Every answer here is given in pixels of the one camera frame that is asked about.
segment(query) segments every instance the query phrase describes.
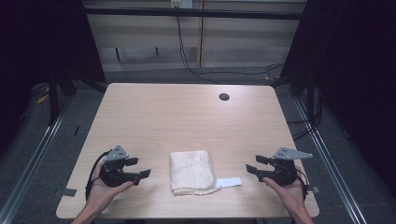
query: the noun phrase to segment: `gray bracket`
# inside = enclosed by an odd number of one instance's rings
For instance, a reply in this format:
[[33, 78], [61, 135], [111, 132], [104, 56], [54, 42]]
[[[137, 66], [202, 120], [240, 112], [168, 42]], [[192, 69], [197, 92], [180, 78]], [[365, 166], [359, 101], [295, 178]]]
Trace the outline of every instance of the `gray bracket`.
[[275, 159], [292, 161], [299, 159], [311, 159], [314, 156], [311, 153], [308, 154], [288, 147], [281, 147], [280, 149], [277, 150], [277, 152], [273, 155], [273, 157]]
[[128, 153], [121, 146], [116, 146], [105, 156], [105, 161], [125, 160], [128, 158]]

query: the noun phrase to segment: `floor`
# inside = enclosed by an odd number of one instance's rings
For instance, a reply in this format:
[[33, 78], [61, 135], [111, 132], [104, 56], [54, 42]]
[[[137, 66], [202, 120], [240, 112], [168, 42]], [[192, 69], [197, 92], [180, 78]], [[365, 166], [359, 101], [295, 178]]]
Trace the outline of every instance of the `floor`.
[[[281, 71], [281, 66], [271, 72], [270, 63], [283, 63], [282, 53], [265, 54], [260, 50], [257, 54], [250, 52], [249, 58], [239, 58], [236, 51], [232, 54], [227, 50], [220, 50], [219, 55], [227, 52], [227, 58], [214, 61], [207, 68], [196, 68], [193, 49], [186, 49], [187, 58], [194, 71], [205, 71], [208, 74], [192, 74], [184, 68], [179, 59], [177, 49], [119, 49], [120, 62], [114, 49], [100, 49], [101, 60], [106, 72], [107, 84], [112, 82], [142, 82], [142, 83], [197, 83], [197, 84], [242, 84], [266, 85], [275, 81]], [[260, 64], [260, 58], [266, 58]], [[56, 128], [56, 134], [48, 141], [44, 151], [38, 146], [43, 142], [43, 136], [50, 132], [48, 126], [50, 105], [46, 100], [42, 104], [36, 101], [41, 93], [32, 95], [30, 106], [21, 120], [19, 133], [15, 135], [8, 146], [5, 157], [0, 159], [0, 205], [2, 223], [69, 223], [56, 217], [57, 204], [60, 196], [55, 194], [57, 189], [67, 185], [79, 151], [100, 105], [103, 94], [75, 82], [78, 91], [75, 96], [68, 97], [60, 94], [60, 105], [64, 105], [63, 118]], [[287, 121], [304, 119], [300, 113], [298, 102], [304, 102], [305, 95], [296, 97], [290, 95], [288, 85], [276, 88], [276, 95], [282, 106]], [[332, 110], [326, 106], [322, 108], [322, 119], [318, 131], [326, 144], [326, 151], [330, 161], [338, 169], [342, 181], [347, 186], [345, 197], [331, 174], [331, 170], [318, 150], [318, 144], [313, 141], [313, 134], [306, 134], [296, 138], [295, 144], [299, 150], [314, 154], [313, 160], [303, 161], [312, 187], [318, 187], [315, 194], [320, 208], [320, 214], [314, 218], [316, 223], [393, 223], [396, 218], [396, 200], [391, 196], [387, 187], [372, 170], [359, 153], [359, 147], [348, 139], [341, 123], [337, 121]], [[304, 122], [290, 122], [290, 132], [294, 137], [300, 136], [306, 130]], [[36, 154], [40, 160], [31, 160]], [[26, 170], [34, 167], [34, 172]], [[16, 192], [19, 183], [24, 183], [23, 191]], [[347, 210], [350, 199], [355, 200], [361, 219], [353, 217]], [[10, 213], [5, 214], [6, 205], [12, 205]], [[254, 220], [148, 220], [147, 223], [251, 223]], [[124, 220], [98, 219], [96, 223], [123, 223]], [[265, 223], [290, 223], [289, 218], [267, 218]]]

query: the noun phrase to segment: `white towel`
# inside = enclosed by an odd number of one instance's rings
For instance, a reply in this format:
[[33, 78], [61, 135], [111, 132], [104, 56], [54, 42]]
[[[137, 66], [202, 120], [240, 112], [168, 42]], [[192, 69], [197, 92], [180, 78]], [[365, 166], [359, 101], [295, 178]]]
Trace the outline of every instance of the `white towel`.
[[209, 153], [206, 150], [171, 153], [172, 191], [175, 195], [205, 195], [215, 188]]

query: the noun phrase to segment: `black wire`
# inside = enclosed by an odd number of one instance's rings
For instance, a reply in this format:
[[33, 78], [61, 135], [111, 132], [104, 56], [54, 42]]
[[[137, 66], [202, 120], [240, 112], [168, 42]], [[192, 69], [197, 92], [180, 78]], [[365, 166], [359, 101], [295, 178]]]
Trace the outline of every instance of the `black wire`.
[[183, 38], [182, 38], [182, 34], [181, 34], [181, 26], [180, 26], [180, 17], [177, 17], [177, 31], [178, 31], [178, 41], [179, 41], [179, 51], [180, 51], [180, 57], [181, 57], [181, 61], [183, 62], [184, 67], [190, 71], [193, 75], [195, 75], [196, 77], [200, 78], [200, 79], [204, 79], [216, 84], [220, 84], [217, 81], [211, 80], [209, 78], [205, 78], [205, 77], [200, 77], [199, 75], [207, 75], [207, 74], [236, 74], [236, 75], [247, 75], [247, 76], [256, 76], [256, 75], [260, 75], [260, 74], [269, 74], [269, 72], [271, 72], [272, 70], [278, 68], [279, 66], [283, 66], [283, 63], [274, 63], [269, 65], [265, 71], [261, 71], [261, 72], [257, 72], [257, 73], [242, 73], [242, 72], [229, 72], [229, 71], [213, 71], [213, 72], [197, 72], [197, 71], [193, 71], [188, 63], [187, 60], [187, 56], [184, 50], [184, 44], [183, 44]]
[[90, 176], [89, 176], [88, 181], [87, 181], [87, 185], [85, 186], [85, 199], [86, 199], [86, 200], [88, 200], [88, 196], [89, 196], [89, 194], [90, 194], [90, 192], [91, 192], [91, 187], [92, 187], [93, 181], [95, 181], [95, 180], [97, 180], [98, 178], [101, 177], [101, 176], [99, 176], [99, 177], [95, 178], [94, 180], [92, 180], [93, 172], [95, 171], [96, 166], [97, 166], [97, 164], [99, 163], [99, 160], [101, 160], [101, 159], [102, 159], [105, 155], [107, 155], [110, 151], [111, 151], [111, 150], [109, 150], [108, 152], [102, 153], [102, 155], [100, 155], [100, 156], [98, 157], [98, 159], [95, 161], [95, 163], [93, 164], [93, 167], [92, 167], [91, 172], [90, 172]]
[[296, 141], [296, 140], [304, 137], [306, 134], [314, 131], [319, 126], [319, 124], [321, 122], [322, 112], [323, 112], [323, 96], [322, 96], [321, 93], [319, 93], [319, 100], [318, 100], [318, 105], [317, 105], [317, 114], [314, 116], [313, 120], [309, 120], [309, 119], [305, 120], [305, 122], [311, 121], [311, 128], [309, 128], [308, 130], [304, 130], [302, 132], [299, 132], [297, 134], [294, 134], [292, 136], [293, 140]]

